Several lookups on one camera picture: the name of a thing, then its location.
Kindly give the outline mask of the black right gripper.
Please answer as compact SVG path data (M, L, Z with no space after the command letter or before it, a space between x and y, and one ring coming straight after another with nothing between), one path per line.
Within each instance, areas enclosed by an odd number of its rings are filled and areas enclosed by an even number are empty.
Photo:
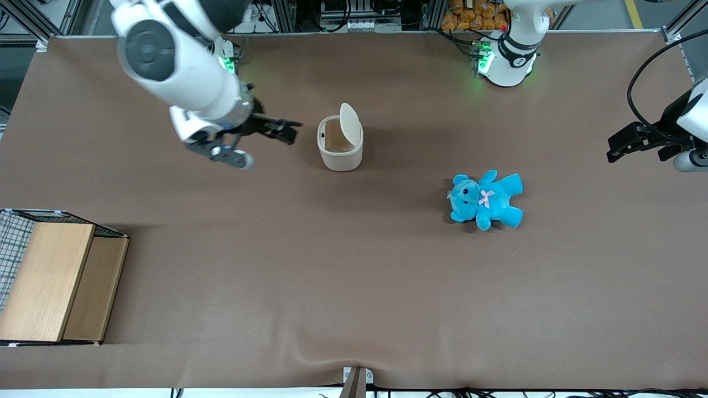
M272 138L286 145L293 145L298 136L298 131L294 128L301 128L302 123L285 119L270 119L266 114L255 113L251 115L245 123L237 128L223 131L223 143L228 145L238 145L242 138L251 134L261 134L267 138Z

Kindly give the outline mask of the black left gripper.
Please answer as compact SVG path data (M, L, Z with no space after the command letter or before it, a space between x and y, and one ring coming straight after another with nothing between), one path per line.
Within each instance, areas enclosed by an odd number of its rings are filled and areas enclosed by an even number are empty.
M627 124L608 140L607 161L613 164L635 151L658 149L658 159L667 161L693 148L692 136L681 128L677 120L685 105L670 105L656 123L645 126L640 122Z

